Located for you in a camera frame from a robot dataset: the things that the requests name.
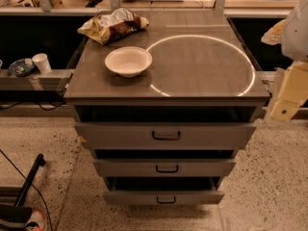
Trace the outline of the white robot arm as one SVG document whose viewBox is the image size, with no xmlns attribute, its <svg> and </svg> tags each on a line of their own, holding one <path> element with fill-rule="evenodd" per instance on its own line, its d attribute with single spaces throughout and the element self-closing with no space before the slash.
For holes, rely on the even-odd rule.
<svg viewBox="0 0 308 231">
<path fill-rule="evenodd" d="M 288 121 L 308 100 L 308 0 L 300 0 L 286 19 L 264 33 L 261 42 L 280 43 L 282 54 L 293 60 L 269 112 L 276 120 Z"/>
</svg>

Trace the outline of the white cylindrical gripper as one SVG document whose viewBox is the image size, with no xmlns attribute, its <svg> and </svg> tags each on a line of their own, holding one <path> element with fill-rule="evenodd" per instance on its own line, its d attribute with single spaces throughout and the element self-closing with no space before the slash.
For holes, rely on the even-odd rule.
<svg viewBox="0 0 308 231">
<path fill-rule="evenodd" d="M 284 71 L 281 88 L 269 115 L 277 121 L 289 121 L 308 100 L 308 63 L 293 62 Z"/>
</svg>

